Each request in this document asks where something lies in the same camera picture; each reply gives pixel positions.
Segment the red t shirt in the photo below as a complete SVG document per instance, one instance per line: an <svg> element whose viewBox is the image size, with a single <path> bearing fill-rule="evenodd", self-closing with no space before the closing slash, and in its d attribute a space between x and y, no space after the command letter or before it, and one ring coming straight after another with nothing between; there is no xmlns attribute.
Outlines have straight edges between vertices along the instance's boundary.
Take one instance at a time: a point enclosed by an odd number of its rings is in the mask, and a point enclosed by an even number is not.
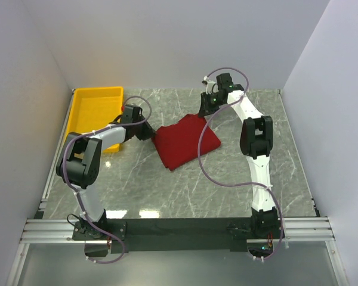
<svg viewBox="0 0 358 286"><path fill-rule="evenodd" d="M170 171L197 158L197 146L206 119L187 114L177 123L162 126L152 138L163 165Z"/></svg>

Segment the yellow plastic tray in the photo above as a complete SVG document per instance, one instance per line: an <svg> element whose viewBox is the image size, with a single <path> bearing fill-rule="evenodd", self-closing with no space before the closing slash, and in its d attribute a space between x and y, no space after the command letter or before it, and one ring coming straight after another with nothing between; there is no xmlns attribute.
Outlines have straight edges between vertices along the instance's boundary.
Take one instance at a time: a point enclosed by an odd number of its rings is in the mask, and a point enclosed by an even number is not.
<svg viewBox="0 0 358 286"><path fill-rule="evenodd" d="M122 113L123 103L121 86L75 89L65 134L87 133L105 127Z"/></svg>

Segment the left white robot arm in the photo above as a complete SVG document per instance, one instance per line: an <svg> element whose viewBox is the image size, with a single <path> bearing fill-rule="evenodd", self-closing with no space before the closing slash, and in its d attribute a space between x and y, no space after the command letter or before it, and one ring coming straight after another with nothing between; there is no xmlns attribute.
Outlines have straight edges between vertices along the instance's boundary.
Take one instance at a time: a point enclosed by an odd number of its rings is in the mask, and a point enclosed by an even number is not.
<svg viewBox="0 0 358 286"><path fill-rule="evenodd" d="M155 130L143 116L143 109L134 104L125 105L120 115L99 130L68 134L55 171L72 190L79 206L77 233L95 240L110 232L106 210L93 188L100 171L102 152L133 137L145 141L155 135Z"/></svg>

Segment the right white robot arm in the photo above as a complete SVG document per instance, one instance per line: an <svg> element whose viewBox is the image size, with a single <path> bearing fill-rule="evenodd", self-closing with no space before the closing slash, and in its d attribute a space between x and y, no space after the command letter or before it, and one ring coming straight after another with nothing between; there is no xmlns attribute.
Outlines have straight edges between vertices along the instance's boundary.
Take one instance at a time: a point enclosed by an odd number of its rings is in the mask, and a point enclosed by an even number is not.
<svg viewBox="0 0 358 286"><path fill-rule="evenodd" d="M252 216L248 232L255 237L267 238L279 231L279 238L283 238L283 216L272 192L269 170L270 153L273 148L273 119L258 111L246 96L248 89L233 83L229 73L219 74L216 81L205 76L202 83L205 85L205 92L200 95L198 116L211 116L210 119L213 119L221 111L229 107L233 109L242 122L239 145L242 154L247 159L251 181L227 184L218 182L207 174L201 161L200 149L210 121L207 121L202 129L197 145L197 159L201 171L206 178L219 186L252 185Z"/></svg>

